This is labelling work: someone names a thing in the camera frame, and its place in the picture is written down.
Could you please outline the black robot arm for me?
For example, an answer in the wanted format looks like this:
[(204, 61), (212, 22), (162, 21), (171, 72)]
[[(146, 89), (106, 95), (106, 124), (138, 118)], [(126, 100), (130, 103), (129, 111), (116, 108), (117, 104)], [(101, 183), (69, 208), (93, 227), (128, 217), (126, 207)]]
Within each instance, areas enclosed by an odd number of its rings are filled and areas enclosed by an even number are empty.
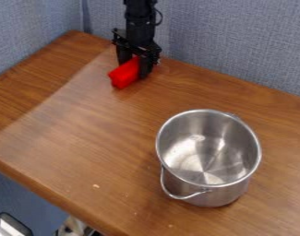
[(113, 44), (117, 46), (118, 64), (128, 63), (133, 56), (140, 58), (137, 75), (145, 78), (158, 64), (161, 46), (154, 41), (156, 27), (162, 19), (161, 11), (156, 8), (157, 0), (124, 0), (126, 6), (124, 29), (113, 28)]

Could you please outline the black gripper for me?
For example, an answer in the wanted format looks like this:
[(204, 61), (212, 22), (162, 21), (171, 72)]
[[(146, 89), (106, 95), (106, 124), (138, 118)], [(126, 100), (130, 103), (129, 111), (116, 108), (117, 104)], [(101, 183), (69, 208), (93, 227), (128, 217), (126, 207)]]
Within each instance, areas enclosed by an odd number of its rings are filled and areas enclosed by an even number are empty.
[(156, 65), (160, 64), (162, 51), (154, 42), (154, 31), (160, 25), (156, 17), (126, 17), (126, 29), (113, 28), (113, 43), (117, 45), (118, 63), (122, 65), (138, 55), (138, 75), (145, 78)]

